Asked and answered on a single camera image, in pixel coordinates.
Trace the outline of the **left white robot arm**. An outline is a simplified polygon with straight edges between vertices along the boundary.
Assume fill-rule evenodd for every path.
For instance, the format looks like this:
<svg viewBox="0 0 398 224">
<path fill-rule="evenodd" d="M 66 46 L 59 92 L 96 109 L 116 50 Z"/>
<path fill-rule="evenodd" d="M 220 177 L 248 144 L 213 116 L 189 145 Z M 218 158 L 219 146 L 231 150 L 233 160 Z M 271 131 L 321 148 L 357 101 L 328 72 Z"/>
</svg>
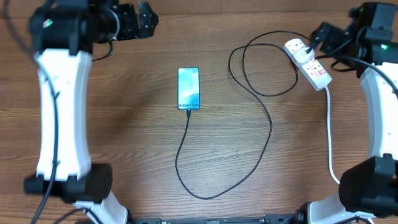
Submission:
<svg viewBox="0 0 398 224">
<path fill-rule="evenodd" d="M 112 193 L 108 163 L 91 160 L 86 139 L 86 94 L 95 44 L 152 37 L 158 15 L 148 2 L 47 1 L 30 17 L 40 82 L 41 147 L 28 194 L 58 197 L 93 223 L 132 223 Z"/>
</svg>

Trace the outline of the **blue Samsung Galaxy smartphone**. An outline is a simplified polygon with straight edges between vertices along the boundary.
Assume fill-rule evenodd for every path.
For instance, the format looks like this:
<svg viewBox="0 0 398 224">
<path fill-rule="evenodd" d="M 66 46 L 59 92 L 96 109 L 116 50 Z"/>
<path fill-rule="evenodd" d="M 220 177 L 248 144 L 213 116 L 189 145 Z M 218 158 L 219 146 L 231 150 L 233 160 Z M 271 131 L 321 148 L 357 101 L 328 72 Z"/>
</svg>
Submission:
<svg viewBox="0 0 398 224">
<path fill-rule="evenodd" d="M 178 109 L 200 109 L 200 72 L 197 67 L 178 69 Z"/>
</svg>

